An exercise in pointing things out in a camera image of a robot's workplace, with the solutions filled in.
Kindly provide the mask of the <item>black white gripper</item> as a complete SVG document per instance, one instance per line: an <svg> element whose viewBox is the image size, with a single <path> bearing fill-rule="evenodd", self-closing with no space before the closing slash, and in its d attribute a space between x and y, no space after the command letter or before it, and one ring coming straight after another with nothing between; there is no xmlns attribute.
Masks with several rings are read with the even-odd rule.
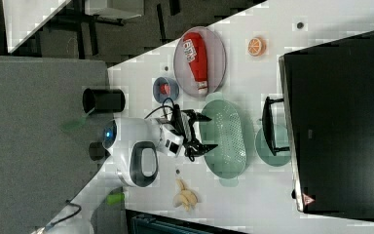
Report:
<svg viewBox="0 0 374 234"><path fill-rule="evenodd" d="M203 156L217 147L217 144L195 145L198 141L193 125L195 122L209 122L209 117L193 109L181 110L178 104L174 107L163 105L162 109L164 115L157 119L161 131L159 152L169 157L177 157L181 149L184 149L184 156L193 158Z"/></svg>

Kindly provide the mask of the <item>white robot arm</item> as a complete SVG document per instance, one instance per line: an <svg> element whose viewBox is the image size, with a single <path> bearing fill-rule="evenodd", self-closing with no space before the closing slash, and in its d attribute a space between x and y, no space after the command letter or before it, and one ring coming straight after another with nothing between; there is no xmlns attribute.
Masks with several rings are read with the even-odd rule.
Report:
<svg viewBox="0 0 374 234"><path fill-rule="evenodd" d="M175 104L162 117L113 119L104 128L102 145L114 160L123 186L147 187L158 176L160 155L183 154L193 161L216 147L200 142L194 128L195 123L210 120Z"/></svg>

